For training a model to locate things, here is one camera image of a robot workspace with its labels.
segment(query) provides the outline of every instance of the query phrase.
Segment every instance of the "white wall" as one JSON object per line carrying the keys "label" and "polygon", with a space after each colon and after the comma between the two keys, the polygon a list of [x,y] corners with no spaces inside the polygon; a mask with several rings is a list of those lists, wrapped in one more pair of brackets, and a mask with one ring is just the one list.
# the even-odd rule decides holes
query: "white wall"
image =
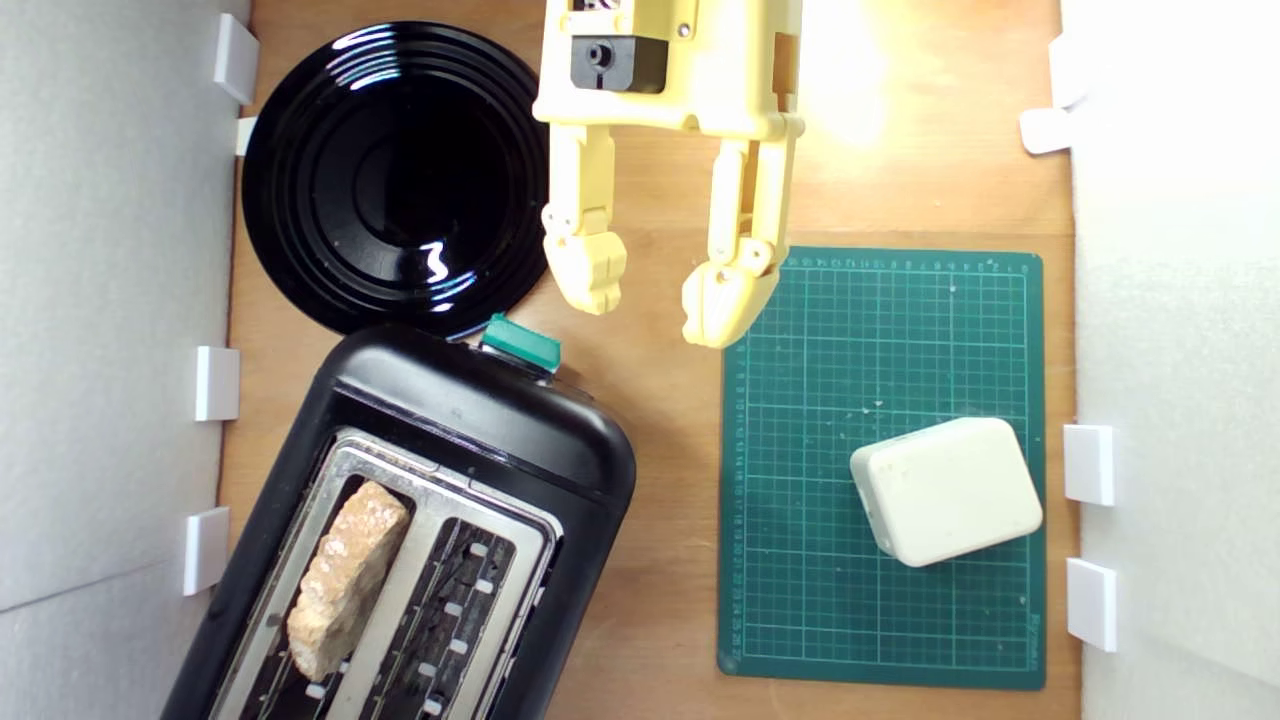
{"label": "white wall", "polygon": [[1280,5],[1064,0],[1082,423],[1116,433],[1119,652],[1087,720],[1280,717]]}
{"label": "white wall", "polygon": [[207,602],[179,553],[221,442],[192,386],[227,336],[223,10],[0,1],[0,717],[155,716]]}

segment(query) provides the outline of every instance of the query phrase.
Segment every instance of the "green cutting mat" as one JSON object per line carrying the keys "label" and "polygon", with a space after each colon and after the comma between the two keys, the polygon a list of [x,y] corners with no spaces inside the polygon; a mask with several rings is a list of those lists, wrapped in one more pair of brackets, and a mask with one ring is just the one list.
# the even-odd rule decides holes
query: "green cutting mat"
{"label": "green cutting mat", "polygon": [[1034,255],[791,251],[724,356],[724,673],[1044,685],[1044,529],[911,569],[877,548],[849,471],[860,446],[1000,416],[1043,501],[1041,274]]}

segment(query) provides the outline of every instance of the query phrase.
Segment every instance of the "white clip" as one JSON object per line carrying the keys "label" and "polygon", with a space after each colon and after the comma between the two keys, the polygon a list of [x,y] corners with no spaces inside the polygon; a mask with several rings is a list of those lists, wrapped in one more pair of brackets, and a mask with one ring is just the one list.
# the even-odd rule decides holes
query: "white clip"
{"label": "white clip", "polygon": [[187,516],[182,594],[193,596],[221,579],[223,571],[227,569],[230,518],[228,507],[215,507],[198,515]]}
{"label": "white clip", "polygon": [[1116,571],[1066,560],[1066,632],[1103,652],[1116,651]]}
{"label": "white clip", "polygon": [[1019,118],[1023,147],[1032,155],[1044,155],[1071,146],[1071,115],[1061,108],[1034,108]]}
{"label": "white clip", "polygon": [[223,13],[218,24],[214,82],[241,105],[248,105],[253,101],[253,88],[257,83],[257,38],[233,15]]}
{"label": "white clip", "polygon": [[253,135],[257,118],[241,118],[236,128],[236,156],[243,158],[248,152],[248,138]]}
{"label": "white clip", "polygon": [[1062,33],[1048,44],[1052,108],[1024,110],[1019,118],[1023,147],[1032,155],[1066,150],[1074,140],[1070,109],[1089,94],[1093,65],[1084,44]]}
{"label": "white clip", "polygon": [[239,418],[239,350],[196,350],[196,421]]}
{"label": "white clip", "polygon": [[1106,425],[1062,428],[1062,465],[1068,498],[1106,507],[1116,503],[1111,433],[1111,428]]}

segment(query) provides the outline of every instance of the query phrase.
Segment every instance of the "wooden table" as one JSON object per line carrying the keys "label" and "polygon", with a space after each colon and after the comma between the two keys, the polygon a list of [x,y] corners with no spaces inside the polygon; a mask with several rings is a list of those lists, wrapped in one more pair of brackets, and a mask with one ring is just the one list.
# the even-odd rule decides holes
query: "wooden table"
{"label": "wooden table", "polygon": [[[535,0],[255,0],[259,102],[314,47],[364,24],[434,19],[490,36],[538,67]],[[1048,102],[1053,0],[808,0],[794,243],[1034,251],[1046,266],[1048,428],[1074,414],[1073,218],[1065,156],[1033,159],[1018,114]],[[257,106],[246,109],[253,114]],[[1048,685],[1039,693],[727,678],[714,664],[719,354],[686,345],[680,286],[705,256],[716,142],[617,137],[623,301],[595,318],[549,278],[511,315],[558,337],[568,370],[620,420],[639,486],[557,691],[553,719],[913,719],[1080,716],[1079,646],[1065,629],[1064,559],[1076,518],[1050,429]],[[237,222],[230,345],[241,419],[225,434],[220,500],[238,534],[335,336],[262,274]]]}

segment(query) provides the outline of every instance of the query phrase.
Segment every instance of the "green button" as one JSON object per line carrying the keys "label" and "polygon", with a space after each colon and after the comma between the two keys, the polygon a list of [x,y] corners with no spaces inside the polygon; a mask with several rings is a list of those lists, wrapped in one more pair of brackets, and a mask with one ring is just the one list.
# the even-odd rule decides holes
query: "green button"
{"label": "green button", "polygon": [[549,373],[559,369],[559,341],[535,333],[524,325],[517,325],[502,313],[490,318],[480,342],[494,350],[515,355]]}

